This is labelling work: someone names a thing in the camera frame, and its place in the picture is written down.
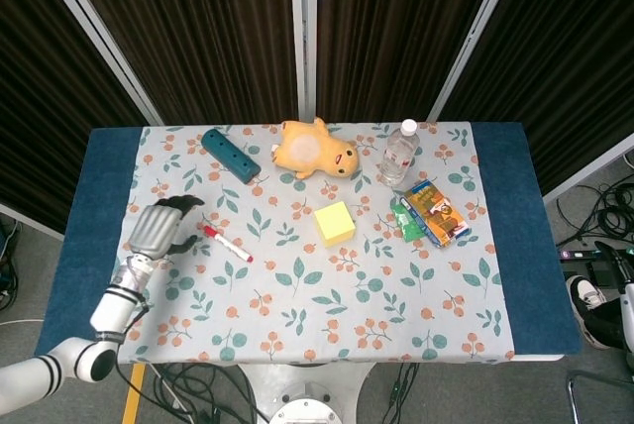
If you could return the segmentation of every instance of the dark brown curtain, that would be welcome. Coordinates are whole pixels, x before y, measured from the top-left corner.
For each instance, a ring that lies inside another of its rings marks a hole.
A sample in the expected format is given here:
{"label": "dark brown curtain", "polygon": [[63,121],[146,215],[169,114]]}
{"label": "dark brown curtain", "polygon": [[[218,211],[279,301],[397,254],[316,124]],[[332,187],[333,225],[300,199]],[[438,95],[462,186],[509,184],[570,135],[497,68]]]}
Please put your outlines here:
{"label": "dark brown curtain", "polygon": [[441,120],[522,122],[552,190],[634,132],[634,0],[500,0]]}
{"label": "dark brown curtain", "polygon": [[424,119],[482,0],[319,0],[317,113]]}
{"label": "dark brown curtain", "polygon": [[91,0],[168,124],[297,117],[291,0]]}
{"label": "dark brown curtain", "polygon": [[63,233],[90,130],[145,120],[61,0],[0,11],[0,203]]}

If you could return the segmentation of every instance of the stuffed animal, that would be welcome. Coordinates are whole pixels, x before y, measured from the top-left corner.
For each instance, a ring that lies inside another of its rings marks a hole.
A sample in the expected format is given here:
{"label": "stuffed animal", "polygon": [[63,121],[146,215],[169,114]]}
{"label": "stuffed animal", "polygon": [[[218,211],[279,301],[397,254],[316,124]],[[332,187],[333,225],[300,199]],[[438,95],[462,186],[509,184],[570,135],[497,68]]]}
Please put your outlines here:
{"label": "stuffed animal", "polygon": [[330,136],[326,124],[315,117],[312,124],[286,121],[281,124],[282,142],[273,146],[273,163],[297,171],[305,179],[322,169],[332,176],[350,176],[359,166],[354,144]]}

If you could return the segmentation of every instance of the water bottle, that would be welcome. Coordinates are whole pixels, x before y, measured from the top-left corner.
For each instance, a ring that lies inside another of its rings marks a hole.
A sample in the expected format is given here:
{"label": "water bottle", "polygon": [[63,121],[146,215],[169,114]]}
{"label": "water bottle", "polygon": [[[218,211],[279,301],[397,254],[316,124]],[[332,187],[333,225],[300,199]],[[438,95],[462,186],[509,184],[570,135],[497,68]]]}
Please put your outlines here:
{"label": "water bottle", "polygon": [[420,144],[416,129],[418,124],[407,119],[400,124],[400,129],[387,138],[387,147],[380,164],[381,182],[387,186],[395,186],[405,177]]}

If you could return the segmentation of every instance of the floor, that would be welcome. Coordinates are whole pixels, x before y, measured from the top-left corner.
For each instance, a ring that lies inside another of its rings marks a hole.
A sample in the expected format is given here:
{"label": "floor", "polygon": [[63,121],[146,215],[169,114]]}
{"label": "floor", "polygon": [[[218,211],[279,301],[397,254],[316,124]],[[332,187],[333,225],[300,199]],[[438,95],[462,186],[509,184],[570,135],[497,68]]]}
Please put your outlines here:
{"label": "floor", "polygon": [[[632,170],[618,160],[583,183],[611,183],[631,173]],[[593,202],[594,196],[579,188],[561,197],[563,209],[576,224],[585,218]],[[569,236],[572,230],[559,218],[554,203],[548,205],[547,211],[555,240]],[[8,224],[7,218],[2,218],[2,222]],[[571,243],[569,247],[591,249],[590,244]],[[20,296],[10,310],[0,312],[0,367],[32,355],[42,324],[1,323],[44,317],[60,249],[59,241],[24,227],[15,251],[15,264],[22,281]],[[122,368],[125,373],[130,373],[130,367]],[[426,364],[410,393],[401,422],[572,422],[565,394],[566,373],[572,369],[621,378],[629,376],[623,352],[598,351],[586,343],[579,355],[553,363],[509,363],[494,367]],[[380,422],[397,371],[398,365],[381,364],[370,372],[359,400],[359,423]],[[92,385],[70,379],[55,396],[0,418],[0,422],[119,423],[126,394],[125,383],[115,374]],[[221,394],[219,398],[234,404],[238,412],[245,410],[239,397],[231,395],[228,389],[221,390]],[[625,390],[580,380],[578,396],[584,424],[634,423],[634,396]],[[177,421],[142,402],[137,422]],[[222,422],[237,421],[227,417]]]}

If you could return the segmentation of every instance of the red marker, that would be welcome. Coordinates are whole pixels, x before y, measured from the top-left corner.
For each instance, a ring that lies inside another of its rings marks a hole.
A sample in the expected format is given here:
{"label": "red marker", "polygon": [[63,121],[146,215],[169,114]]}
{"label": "red marker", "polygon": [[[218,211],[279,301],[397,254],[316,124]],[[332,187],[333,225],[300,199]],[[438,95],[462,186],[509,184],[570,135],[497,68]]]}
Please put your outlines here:
{"label": "red marker", "polygon": [[214,228],[211,228],[209,226],[205,226],[203,231],[205,232],[205,234],[207,236],[209,236],[210,238],[213,238],[216,241],[218,241],[220,244],[222,244],[225,248],[227,248],[229,251],[234,253],[236,256],[238,256],[243,261],[247,261],[248,263],[252,263],[254,261],[254,257],[251,254],[249,254],[244,249],[239,248],[238,246],[236,246],[234,243],[229,241],[227,238],[225,238],[223,235],[221,235]]}

